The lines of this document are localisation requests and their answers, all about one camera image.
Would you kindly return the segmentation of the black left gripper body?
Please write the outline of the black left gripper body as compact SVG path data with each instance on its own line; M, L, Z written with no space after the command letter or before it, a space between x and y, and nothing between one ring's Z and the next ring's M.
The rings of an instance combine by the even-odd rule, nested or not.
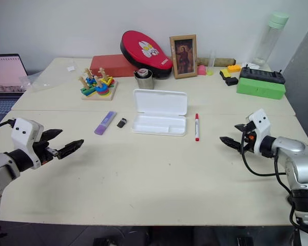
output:
M41 165L53 160L57 156L57 150L49 147L49 141L39 140L33 144L33 150L40 160Z

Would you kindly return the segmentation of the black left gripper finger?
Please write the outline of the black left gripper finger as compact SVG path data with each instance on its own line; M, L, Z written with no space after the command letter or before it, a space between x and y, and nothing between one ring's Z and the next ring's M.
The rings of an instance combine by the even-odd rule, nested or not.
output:
M62 133L62 129L49 129L42 133L40 140L50 141L56 138L60 133Z
M78 150L82 144L84 143L83 139L72 141L71 143L66 144L62 149L57 151L57 158L63 159L67 157L68 155L74 153L76 150Z

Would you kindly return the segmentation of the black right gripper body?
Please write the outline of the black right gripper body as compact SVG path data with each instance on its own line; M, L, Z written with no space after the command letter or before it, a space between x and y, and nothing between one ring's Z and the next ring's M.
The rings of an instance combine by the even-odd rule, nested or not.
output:
M249 132L242 133L241 151L242 153L247 151L254 153L254 147L257 140L257 134L255 132L256 126L253 121L250 121L247 124L249 125Z

